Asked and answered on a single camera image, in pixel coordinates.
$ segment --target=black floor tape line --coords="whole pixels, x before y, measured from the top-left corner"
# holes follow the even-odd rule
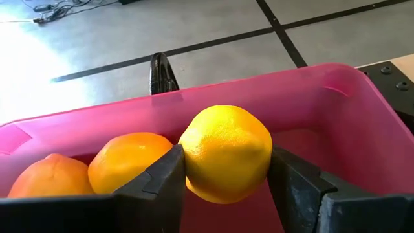
[[[327,20],[331,20],[331,19],[338,19],[344,16],[350,16],[353,14],[357,14],[357,13],[362,13],[362,12],[366,12],[369,10],[374,10],[374,9],[378,9],[378,8],[382,8],[385,6],[391,6],[391,5],[395,5],[398,3],[405,3],[405,2],[409,2],[412,0],[386,0],[386,1],[381,1],[379,3],[373,3],[370,5],[365,5],[365,6],[360,6],[357,8],[352,8],[349,10],[342,10],[340,12],[335,12],[332,14],[327,14],[324,16],[318,16],[318,17],[313,17],[310,19],[304,19],[304,20],[300,20],[300,21],[296,21],[293,23],[287,23],[285,25],[282,25],[283,29],[292,29],[292,28],[296,28],[296,27],[301,27],[301,26],[305,26],[305,25],[311,25],[313,23],[320,23],[323,21],[327,21]]]
[[[299,51],[295,47],[292,40],[290,40],[285,29],[283,29],[279,20],[273,14],[273,12],[271,11],[270,7],[267,5],[265,0],[256,0],[256,2],[259,4],[260,9],[263,11],[263,13],[266,15],[267,20],[272,25],[274,31],[278,35],[280,41],[282,42],[282,45],[286,49],[292,61],[295,63],[296,67],[297,68],[306,67],[307,64],[305,60],[302,58],[302,55],[299,53]]]
[[[252,37],[255,37],[255,36],[261,36],[261,35],[269,34],[269,33],[272,33],[273,31],[274,31],[273,28],[259,29],[259,30],[255,30],[255,31],[251,31],[251,32],[245,32],[245,33],[242,33],[242,34],[234,35],[234,36],[228,36],[226,38],[220,38],[220,39],[215,39],[215,40],[212,40],[212,41],[198,43],[198,44],[195,44],[195,45],[185,46],[185,47],[182,47],[182,48],[179,48],[179,49],[168,50],[168,51],[165,51],[164,53],[166,54],[166,56],[173,56],[173,55],[183,54],[185,52],[191,52],[191,51],[195,51],[195,50],[199,50],[199,49],[205,49],[205,48],[216,46],[216,45],[222,45],[222,44],[233,42],[233,41],[238,41],[238,40],[241,40],[241,39],[248,39],[248,38],[252,38]],[[106,71],[111,71],[111,70],[115,70],[115,69],[128,67],[128,66],[131,66],[131,65],[138,65],[139,63],[144,63],[144,62],[150,61],[151,57],[152,57],[152,55],[143,56],[141,58],[135,58],[135,59],[132,59],[132,60],[127,60],[127,61],[121,61],[121,62],[118,62],[118,63],[114,63],[114,64],[110,64],[110,65],[104,65],[104,66],[101,66],[101,67],[89,69],[89,70],[86,70],[86,71],[80,71],[80,72],[76,72],[76,73],[73,73],[73,74],[68,74],[68,75],[57,77],[57,78],[53,78],[53,79],[51,79],[51,82],[64,82],[64,81],[68,81],[68,80],[82,78],[84,76],[99,74],[101,72],[106,72]]]

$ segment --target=pink container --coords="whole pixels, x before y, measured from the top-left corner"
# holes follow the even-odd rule
[[[89,161],[111,138],[137,131],[177,143],[215,104],[258,117],[275,144],[376,194],[414,193],[414,137],[375,86],[352,67],[326,64],[19,120],[0,128],[0,196],[49,153]],[[232,205],[187,192],[181,232],[282,232],[267,183]]]

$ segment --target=gray floor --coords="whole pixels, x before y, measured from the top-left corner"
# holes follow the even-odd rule
[[[53,0],[27,0],[31,5],[44,2]],[[266,2],[284,24],[375,1]],[[309,65],[363,65],[414,53],[412,12],[413,1],[293,28],[287,34]],[[21,1],[0,0],[0,21],[37,16]],[[52,78],[268,27],[255,0],[143,0],[41,27],[0,23],[0,123],[149,93],[148,62],[60,83],[50,83]],[[169,59],[181,88],[295,68],[275,33]]]

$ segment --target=bolt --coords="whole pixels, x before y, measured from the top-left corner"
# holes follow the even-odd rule
[[[391,72],[391,68],[389,68],[389,67],[383,67],[383,68],[381,68],[381,73],[383,73],[383,74],[391,74],[392,72]]]
[[[400,91],[408,91],[409,85],[406,82],[399,82],[395,86]]]

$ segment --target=citrus fruit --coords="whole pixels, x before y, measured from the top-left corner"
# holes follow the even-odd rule
[[[215,105],[201,111],[179,144],[184,148],[186,185],[213,203],[234,203],[265,180],[272,153],[266,127],[248,111]]]
[[[130,133],[110,140],[89,165],[97,194],[109,194],[141,174],[167,153],[173,144],[154,133]]]
[[[93,194],[86,164],[60,154],[30,165],[14,182],[8,197]]]

